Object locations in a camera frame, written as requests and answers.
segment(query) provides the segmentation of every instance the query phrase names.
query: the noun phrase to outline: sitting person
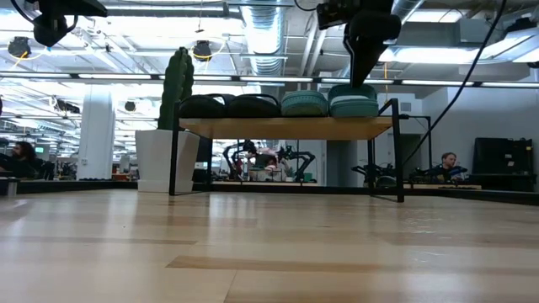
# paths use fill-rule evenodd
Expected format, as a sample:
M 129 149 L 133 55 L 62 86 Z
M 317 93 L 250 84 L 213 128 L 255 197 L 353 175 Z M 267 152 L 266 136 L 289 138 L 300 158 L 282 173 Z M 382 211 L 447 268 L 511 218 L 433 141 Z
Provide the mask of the sitting person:
M 0 172 L 11 172 L 17 178 L 34 178 L 36 155 L 34 147 L 25 141 L 15 143 L 11 157 L 0 157 Z
M 430 170 L 430 175 L 439 182 L 462 181 L 464 169 L 456 166 L 456 154 L 446 152 L 441 155 L 441 164 Z

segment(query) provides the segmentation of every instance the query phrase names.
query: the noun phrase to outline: ventilation duct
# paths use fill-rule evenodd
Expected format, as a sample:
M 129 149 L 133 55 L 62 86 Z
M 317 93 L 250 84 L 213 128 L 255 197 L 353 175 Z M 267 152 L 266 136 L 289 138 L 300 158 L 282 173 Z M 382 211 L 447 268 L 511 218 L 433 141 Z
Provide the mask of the ventilation duct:
M 245 20 L 249 53 L 278 54 L 283 40 L 285 10 L 270 6 L 242 8 Z M 283 61 L 275 58 L 251 59 L 253 73 L 260 76 L 277 76 L 282 72 Z

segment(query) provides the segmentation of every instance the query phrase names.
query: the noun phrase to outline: white planter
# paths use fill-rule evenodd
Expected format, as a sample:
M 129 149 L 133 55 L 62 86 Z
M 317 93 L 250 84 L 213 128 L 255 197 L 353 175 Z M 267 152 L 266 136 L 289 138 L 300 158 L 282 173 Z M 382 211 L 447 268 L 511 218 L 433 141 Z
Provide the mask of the white planter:
M 170 177 L 171 130 L 138 130 L 135 133 L 138 161 L 138 190 L 141 192 L 167 193 Z M 193 188 L 193 171 L 199 137 L 189 132 L 178 134 L 178 161 L 176 193 L 188 193 Z

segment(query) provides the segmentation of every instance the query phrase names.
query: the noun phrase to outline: metal beam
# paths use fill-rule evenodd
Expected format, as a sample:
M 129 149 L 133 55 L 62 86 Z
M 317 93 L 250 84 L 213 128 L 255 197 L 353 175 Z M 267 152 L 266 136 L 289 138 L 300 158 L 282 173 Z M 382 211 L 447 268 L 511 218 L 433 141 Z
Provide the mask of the metal beam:
M 307 61 L 309 60 L 309 54 L 311 54 L 312 42 L 314 41 L 314 35 L 317 33 L 317 21 L 314 14 L 311 15 L 312 23 L 311 28 L 309 29 L 309 35 L 307 36 L 307 43 L 305 44 L 305 50 L 303 50 L 302 64 L 300 65 L 300 70 L 297 73 L 297 76 L 303 76 L 305 67 L 307 66 Z
M 323 42 L 326 38 L 326 33 L 328 31 L 326 29 L 320 30 L 320 33 L 318 34 L 317 44 L 314 46 L 314 52 L 312 53 L 311 61 L 309 62 L 309 68 L 307 69 L 307 75 L 311 76 L 312 72 L 314 72 L 314 67 L 317 64 L 318 56 L 320 56 L 320 50 L 322 49 Z

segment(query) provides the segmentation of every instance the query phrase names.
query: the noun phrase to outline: ceiling pipe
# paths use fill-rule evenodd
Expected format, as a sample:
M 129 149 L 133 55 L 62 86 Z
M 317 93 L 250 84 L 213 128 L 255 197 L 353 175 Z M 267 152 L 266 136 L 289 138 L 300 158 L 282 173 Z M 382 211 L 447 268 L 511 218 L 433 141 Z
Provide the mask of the ceiling pipe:
M 303 72 L 305 72 L 305 67 L 307 66 L 309 55 L 311 54 L 312 42 L 314 42 L 314 35 L 317 33 L 317 29 L 317 21 L 313 13 L 309 35 L 307 36 L 307 43 L 305 44 L 305 50 L 303 50 L 302 64 L 300 65 L 300 70 L 297 73 L 297 76 L 303 76 Z
M 322 49 L 322 45 L 324 40 L 326 39 L 326 33 L 328 31 L 326 29 L 321 30 L 320 34 L 318 34 L 317 38 L 317 44 L 314 46 L 314 51 L 312 52 L 312 58 L 309 62 L 309 68 L 307 69 L 307 76 L 311 76 L 312 72 L 314 72 L 314 67 L 317 64 L 318 56 L 320 56 L 320 50 Z
M 242 7 L 248 50 L 251 54 L 279 54 L 282 47 L 285 10 L 276 7 Z M 253 73 L 278 76 L 283 61 L 277 58 L 253 58 Z

